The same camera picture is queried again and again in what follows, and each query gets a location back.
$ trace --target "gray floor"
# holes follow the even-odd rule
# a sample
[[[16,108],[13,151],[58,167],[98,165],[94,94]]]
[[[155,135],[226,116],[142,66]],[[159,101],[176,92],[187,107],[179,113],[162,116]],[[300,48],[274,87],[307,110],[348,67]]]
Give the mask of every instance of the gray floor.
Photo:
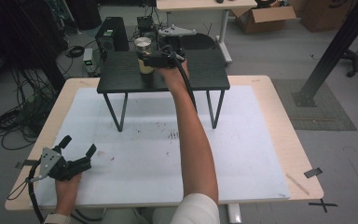
[[[126,8],[126,18],[143,15],[139,8]],[[116,15],[115,9],[103,7],[102,17]],[[185,28],[196,28],[206,33],[205,24],[186,24]],[[219,24],[214,23],[211,36],[217,35]],[[299,20],[288,21],[280,32],[244,35],[233,20],[227,25],[226,43],[234,63],[227,67],[229,75],[268,75],[271,78],[308,78],[319,62],[327,46],[337,31],[310,33]],[[93,40],[93,31],[81,35],[69,35],[70,45],[85,45]],[[358,48],[358,37],[351,49]],[[69,75],[86,75],[81,61],[75,60]],[[58,63],[66,70],[70,60],[61,55]],[[16,85],[7,67],[0,71],[0,115],[16,105]],[[351,64],[340,61],[333,70],[327,84],[351,118],[358,130],[358,74],[348,78]],[[320,167],[324,173],[318,178],[324,189],[324,202],[335,203],[338,207],[309,206],[310,202],[247,203],[241,205],[244,223],[358,223],[358,131],[356,132],[316,132],[296,131],[313,167]],[[22,146],[19,133],[13,133],[7,144]],[[4,207],[20,170],[17,162],[28,157],[31,147],[7,151],[1,147],[0,138],[0,223],[36,223],[32,211],[10,212]],[[227,210],[220,207],[221,223],[228,223]],[[101,210],[85,211],[98,216]]]

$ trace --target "person's left hand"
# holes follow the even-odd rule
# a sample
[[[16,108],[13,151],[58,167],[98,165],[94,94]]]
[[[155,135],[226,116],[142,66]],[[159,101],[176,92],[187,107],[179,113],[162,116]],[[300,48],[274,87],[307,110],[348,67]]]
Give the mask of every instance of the person's left hand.
[[[81,173],[70,180],[56,180],[57,207],[56,214],[70,216],[75,209],[77,189],[81,179]]]

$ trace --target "hand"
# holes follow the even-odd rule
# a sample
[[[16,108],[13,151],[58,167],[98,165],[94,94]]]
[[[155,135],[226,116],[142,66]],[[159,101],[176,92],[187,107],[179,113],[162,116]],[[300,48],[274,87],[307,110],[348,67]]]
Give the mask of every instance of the hand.
[[[187,60],[182,62],[182,67],[185,70],[187,77],[189,77],[187,70]],[[180,74],[180,71],[177,67],[155,68],[155,70],[163,76],[164,82],[171,93],[175,93],[179,90],[186,90],[186,84],[183,81],[182,75]]]
[[[70,216],[75,208],[77,189],[81,179],[81,173],[70,180],[56,180],[57,207],[56,214]]]

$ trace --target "sleeve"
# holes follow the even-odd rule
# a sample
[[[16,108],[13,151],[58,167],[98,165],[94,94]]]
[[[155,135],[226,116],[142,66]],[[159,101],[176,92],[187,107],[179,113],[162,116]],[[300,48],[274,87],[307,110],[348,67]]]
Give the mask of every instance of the sleeve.
[[[179,204],[171,224],[219,224],[219,209],[208,196],[200,193],[187,195]]]
[[[60,214],[48,214],[44,224],[70,224],[71,218]]]

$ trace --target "cardboard box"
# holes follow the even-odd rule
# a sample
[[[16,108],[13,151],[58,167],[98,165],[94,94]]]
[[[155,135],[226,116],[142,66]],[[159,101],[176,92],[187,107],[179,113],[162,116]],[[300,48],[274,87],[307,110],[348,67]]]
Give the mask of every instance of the cardboard box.
[[[292,7],[269,7],[233,10],[235,22],[246,34],[279,31],[286,20],[296,18]]]
[[[305,12],[305,9],[307,8],[307,3],[310,0],[290,0],[290,6],[293,7],[295,10],[296,16],[298,18],[301,18]]]
[[[301,23],[311,32],[337,30],[357,0],[310,0]]]

